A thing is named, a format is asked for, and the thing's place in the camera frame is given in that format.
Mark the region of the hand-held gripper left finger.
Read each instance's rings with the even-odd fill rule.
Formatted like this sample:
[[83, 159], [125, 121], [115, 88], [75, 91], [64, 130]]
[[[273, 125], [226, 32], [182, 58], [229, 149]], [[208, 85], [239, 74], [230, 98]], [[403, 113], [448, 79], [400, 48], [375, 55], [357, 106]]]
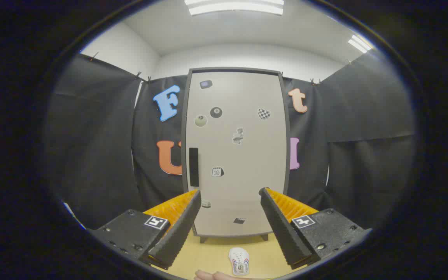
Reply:
[[128, 209], [89, 232], [129, 259], [167, 270], [185, 244], [200, 208], [201, 193], [195, 189], [144, 212]]

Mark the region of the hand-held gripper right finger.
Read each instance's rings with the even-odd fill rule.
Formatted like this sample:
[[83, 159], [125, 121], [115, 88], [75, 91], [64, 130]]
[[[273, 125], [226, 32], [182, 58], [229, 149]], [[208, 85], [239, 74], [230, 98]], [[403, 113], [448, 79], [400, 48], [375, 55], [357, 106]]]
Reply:
[[292, 269], [333, 259], [372, 232], [333, 208], [316, 210], [267, 187], [260, 189], [259, 195], [267, 221]]

